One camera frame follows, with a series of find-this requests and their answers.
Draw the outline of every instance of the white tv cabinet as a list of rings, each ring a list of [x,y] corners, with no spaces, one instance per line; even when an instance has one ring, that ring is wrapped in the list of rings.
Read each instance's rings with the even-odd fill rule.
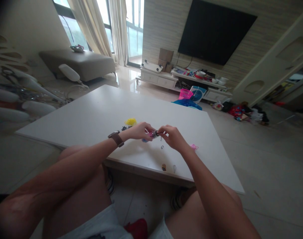
[[[138,84],[139,81],[144,81],[153,85],[158,85],[167,89],[180,92],[180,88],[175,87],[176,82],[178,81],[178,77],[189,79],[210,86],[208,87],[207,92],[203,96],[203,99],[205,100],[218,102],[218,101],[224,101],[226,98],[232,98],[232,93],[221,91],[222,89],[226,88],[225,86],[215,84],[209,81],[199,80],[192,76],[178,74],[175,71],[171,71],[171,73],[167,73],[167,72],[155,73],[152,71],[141,69],[141,76],[136,77],[136,83]]]

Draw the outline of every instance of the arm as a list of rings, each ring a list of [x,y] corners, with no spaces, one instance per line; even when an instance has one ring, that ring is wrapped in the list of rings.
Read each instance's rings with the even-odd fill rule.
[[[204,165],[178,129],[167,125],[160,127],[158,133],[186,161],[203,207],[209,218],[212,219],[219,238],[260,238],[242,208]]]
[[[145,133],[155,130],[145,122],[120,132],[128,139],[152,138]],[[86,182],[98,166],[118,147],[112,138],[66,157],[37,175],[9,195],[0,204],[2,238],[29,238],[40,220],[62,199]]]

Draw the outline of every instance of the gray ottoman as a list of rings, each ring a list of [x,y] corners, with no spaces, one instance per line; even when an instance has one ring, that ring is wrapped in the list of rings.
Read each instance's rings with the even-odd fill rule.
[[[91,51],[51,50],[41,51],[39,56],[55,76],[62,75],[59,69],[61,64],[67,64],[75,70],[81,81],[89,81],[112,72],[115,74],[115,64],[111,57]]]

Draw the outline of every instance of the white curtain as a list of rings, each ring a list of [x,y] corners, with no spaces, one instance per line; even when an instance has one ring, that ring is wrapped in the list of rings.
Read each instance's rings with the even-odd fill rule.
[[[121,66],[126,66],[128,55],[126,2],[125,0],[109,0],[108,3],[112,26],[115,61]]]
[[[112,57],[105,26],[96,0],[68,0],[70,8],[92,50]]]

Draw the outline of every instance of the window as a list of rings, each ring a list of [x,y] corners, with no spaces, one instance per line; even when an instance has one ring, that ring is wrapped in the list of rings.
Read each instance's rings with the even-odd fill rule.
[[[71,45],[84,46],[84,50],[92,51],[91,47],[88,45],[75,17],[70,9],[69,3],[67,0],[53,0],[55,9],[60,17],[62,25],[65,29],[65,32],[70,40]],[[97,0],[100,13],[105,26],[105,31],[107,34],[109,46],[111,52],[114,53],[113,48],[113,39],[112,39],[112,27],[110,24],[110,17],[108,11],[108,0]]]
[[[144,0],[126,0],[126,10],[128,61],[142,62]]]

